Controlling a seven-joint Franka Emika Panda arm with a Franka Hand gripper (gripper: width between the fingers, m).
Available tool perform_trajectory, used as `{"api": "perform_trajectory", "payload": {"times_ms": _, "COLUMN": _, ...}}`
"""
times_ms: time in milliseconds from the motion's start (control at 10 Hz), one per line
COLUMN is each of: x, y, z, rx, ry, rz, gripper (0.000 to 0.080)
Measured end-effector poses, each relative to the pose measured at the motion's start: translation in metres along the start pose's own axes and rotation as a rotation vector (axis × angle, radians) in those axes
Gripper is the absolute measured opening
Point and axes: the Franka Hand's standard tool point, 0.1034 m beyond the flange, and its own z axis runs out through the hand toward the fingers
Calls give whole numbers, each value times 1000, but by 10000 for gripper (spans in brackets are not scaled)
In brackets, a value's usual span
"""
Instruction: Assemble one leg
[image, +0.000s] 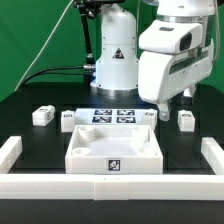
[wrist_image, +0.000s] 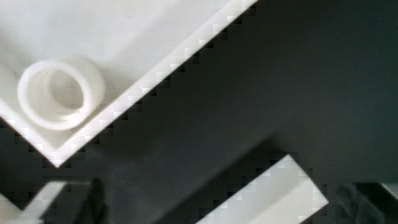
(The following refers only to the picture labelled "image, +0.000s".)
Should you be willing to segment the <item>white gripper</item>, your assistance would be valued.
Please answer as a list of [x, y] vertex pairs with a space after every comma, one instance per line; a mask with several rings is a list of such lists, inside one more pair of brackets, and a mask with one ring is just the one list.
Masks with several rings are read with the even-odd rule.
[[193, 97], [194, 84], [211, 73], [214, 44], [210, 42], [201, 48], [202, 39], [200, 23], [159, 20], [140, 35], [143, 53], [139, 60], [138, 92], [142, 100], [159, 104], [159, 118], [163, 121], [170, 119], [170, 107], [165, 101], [182, 91], [184, 97]]

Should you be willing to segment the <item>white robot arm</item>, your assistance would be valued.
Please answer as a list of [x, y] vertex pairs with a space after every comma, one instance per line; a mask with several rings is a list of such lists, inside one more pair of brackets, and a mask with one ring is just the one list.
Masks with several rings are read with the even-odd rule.
[[171, 98], [192, 94], [218, 58], [218, 0], [143, 1], [157, 8], [157, 17], [142, 34], [131, 13], [102, 3], [101, 56], [91, 87], [110, 96], [137, 92], [167, 121]]

